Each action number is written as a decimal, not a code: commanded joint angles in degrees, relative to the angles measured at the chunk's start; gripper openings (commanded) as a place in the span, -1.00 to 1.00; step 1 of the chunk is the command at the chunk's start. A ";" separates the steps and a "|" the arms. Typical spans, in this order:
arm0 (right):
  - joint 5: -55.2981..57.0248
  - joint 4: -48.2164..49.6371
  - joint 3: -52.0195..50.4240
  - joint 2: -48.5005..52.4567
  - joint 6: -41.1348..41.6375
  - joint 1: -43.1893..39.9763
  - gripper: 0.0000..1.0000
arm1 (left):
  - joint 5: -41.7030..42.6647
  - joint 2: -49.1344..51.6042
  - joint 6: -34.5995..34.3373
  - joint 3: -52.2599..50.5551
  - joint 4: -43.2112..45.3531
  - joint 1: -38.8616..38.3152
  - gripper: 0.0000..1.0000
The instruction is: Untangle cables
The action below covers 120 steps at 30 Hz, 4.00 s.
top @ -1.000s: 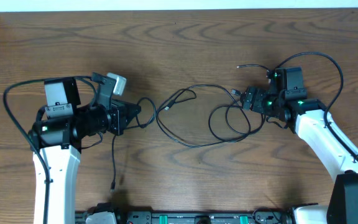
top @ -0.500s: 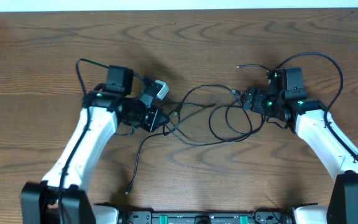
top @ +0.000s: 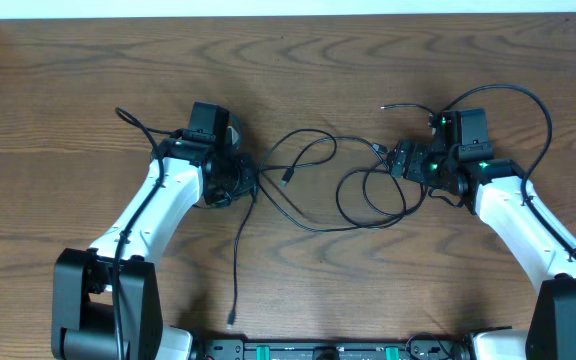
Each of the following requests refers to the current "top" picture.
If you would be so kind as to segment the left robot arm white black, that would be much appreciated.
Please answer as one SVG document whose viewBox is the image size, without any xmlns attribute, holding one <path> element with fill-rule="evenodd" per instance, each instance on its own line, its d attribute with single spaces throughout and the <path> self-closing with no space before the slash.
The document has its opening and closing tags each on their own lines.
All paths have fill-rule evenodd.
<svg viewBox="0 0 576 360">
<path fill-rule="evenodd" d="M 156 271 L 179 223 L 198 204 L 228 207 L 253 193 L 234 115 L 193 105 L 185 128 L 152 144 L 147 176 L 114 224 L 85 250 L 66 248 L 53 277 L 57 359 L 190 359 L 192 334 L 163 322 Z"/>
</svg>

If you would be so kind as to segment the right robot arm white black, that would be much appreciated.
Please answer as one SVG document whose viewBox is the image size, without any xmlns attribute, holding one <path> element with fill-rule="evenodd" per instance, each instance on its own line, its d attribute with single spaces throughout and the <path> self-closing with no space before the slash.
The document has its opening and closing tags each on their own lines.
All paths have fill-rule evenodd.
<svg viewBox="0 0 576 360">
<path fill-rule="evenodd" d="M 516 162 L 495 158 L 484 110 L 444 111 L 429 126 L 432 143 L 402 140 L 389 154 L 392 177 L 458 197 L 506 244 L 538 294 L 528 329 L 473 331 L 454 358 L 576 359 L 576 238 Z"/>
</svg>

